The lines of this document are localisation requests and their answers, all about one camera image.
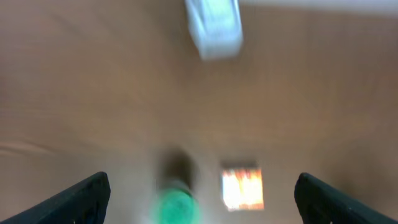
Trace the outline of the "orange snack packet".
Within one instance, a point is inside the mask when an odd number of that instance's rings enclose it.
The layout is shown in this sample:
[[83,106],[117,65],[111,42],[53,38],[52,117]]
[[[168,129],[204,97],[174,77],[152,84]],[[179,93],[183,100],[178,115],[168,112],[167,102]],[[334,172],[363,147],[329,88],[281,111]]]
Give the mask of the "orange snack packet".
[[221,189],[230,212],[264,209],[262,170],[257,167],[223,170]]

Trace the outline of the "white barcode scanner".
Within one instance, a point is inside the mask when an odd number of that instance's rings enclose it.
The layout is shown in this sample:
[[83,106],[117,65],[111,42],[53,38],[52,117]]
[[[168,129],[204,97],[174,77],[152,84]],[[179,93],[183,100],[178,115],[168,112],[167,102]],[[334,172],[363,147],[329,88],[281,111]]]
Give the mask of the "white barcode scanner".
[[236,56],[243,44],[238,0],[185,0],[188,30],[202,60]]

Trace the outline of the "green lid jar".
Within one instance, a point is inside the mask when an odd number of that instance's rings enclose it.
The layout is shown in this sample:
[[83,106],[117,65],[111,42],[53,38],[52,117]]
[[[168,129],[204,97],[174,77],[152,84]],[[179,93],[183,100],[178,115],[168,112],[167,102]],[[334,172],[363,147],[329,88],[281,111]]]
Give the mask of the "green lid jar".
[[155,224],[197,224],[200,208],[189,186],[175,179],[157,191],[152,217]]

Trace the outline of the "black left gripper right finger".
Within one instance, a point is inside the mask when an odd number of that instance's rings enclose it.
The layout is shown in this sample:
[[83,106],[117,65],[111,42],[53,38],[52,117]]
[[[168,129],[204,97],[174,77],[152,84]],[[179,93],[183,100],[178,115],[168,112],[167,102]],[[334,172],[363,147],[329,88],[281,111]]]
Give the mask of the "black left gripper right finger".
[[298,177],[294,198],[303,224],[397,224],[306,172]]

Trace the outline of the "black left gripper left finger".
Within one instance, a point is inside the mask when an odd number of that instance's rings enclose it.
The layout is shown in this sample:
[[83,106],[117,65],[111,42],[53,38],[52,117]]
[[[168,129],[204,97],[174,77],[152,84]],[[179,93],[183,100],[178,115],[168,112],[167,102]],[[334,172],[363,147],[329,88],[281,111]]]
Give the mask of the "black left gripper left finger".
[[107,173],[97,172],[1,224],[103,224],[110,194]]

